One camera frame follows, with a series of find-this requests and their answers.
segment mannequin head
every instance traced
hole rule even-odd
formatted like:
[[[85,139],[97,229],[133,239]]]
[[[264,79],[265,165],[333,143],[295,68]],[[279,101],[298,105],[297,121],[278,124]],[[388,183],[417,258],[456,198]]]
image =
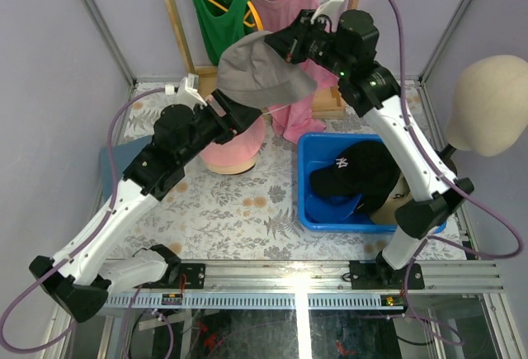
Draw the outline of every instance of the mannequin head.
[[[528,63],[498,55],[469,66],[455,89],[448,142],[491,157],[509,149],[528,125]]]

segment gray baseball cap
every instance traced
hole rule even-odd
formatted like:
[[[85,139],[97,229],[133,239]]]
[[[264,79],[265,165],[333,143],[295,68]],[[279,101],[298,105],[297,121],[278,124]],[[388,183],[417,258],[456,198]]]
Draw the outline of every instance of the gray baseball cap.
[[[220,57],[217,87],[244,106],[289,105],[314,93],[317,83],[298,64],[286,63],[256,31],[229,46]]]

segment pink shirt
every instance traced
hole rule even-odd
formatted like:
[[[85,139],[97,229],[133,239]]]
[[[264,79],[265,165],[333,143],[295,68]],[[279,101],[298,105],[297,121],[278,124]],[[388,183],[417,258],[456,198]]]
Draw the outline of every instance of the pink shirt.
[[[302,9],[316,9],[319,0],[251,0],[262,20],[265,31],[279,31],[287,27],[299,15]],[[337,78],[324,68],[309,60],[302,64],[304,71],[318,83],[318,90],[331,87]],[[272,113],[273,129],[276,135],[297,143],[306,132],[321,132],[326,129],[323,122],[312,119],[312,101],[314,94],[285,109]]]

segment blue tray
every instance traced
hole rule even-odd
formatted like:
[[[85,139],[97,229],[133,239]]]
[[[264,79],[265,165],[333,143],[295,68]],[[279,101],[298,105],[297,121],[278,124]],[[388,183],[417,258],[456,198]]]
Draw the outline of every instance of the blue tray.
[[[365,214],[352,214],[341,223],[325,224],[311,220],[304,208],[305,199],[312,193],[309,176],[312,171],[333,164],[334,159],[346,148],[363,140],[378,140],[378,135],[360,134],[316,134],[308,133],[299,139],[297,168],[299,170],[299,219],[309,230],[325,233],[392,233],[397,225],[374,224]],[[442,224],[436,230],[440,233],[446,227]]]

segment floral pattern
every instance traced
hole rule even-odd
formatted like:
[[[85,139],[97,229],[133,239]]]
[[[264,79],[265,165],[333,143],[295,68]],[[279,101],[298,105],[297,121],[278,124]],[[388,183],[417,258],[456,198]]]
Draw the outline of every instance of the floral pattern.
[[[136,94],[162,83],[142,83]],[[425,113],[413,82],[406,83],[409,107],[427,137]],[[122,142],[153,133],[161,110],[175,99],[154,94],[136,102]],[[343,120],[328,120],[329,132],[373,133],[352,109]],[[163,243],[185,259],[366,260],[390,240],[390,234],[335,234],[307,230],[297,217],[296,146],[274,136],[267,123],[266,141],[256,167],[238,176],[209,171],[199,157],[186,176],[146,214],[112,253],[113,258]],[[456,218],[442,237],[460,242]],[[421,258],[463,259],[457,249],[431,242]]]

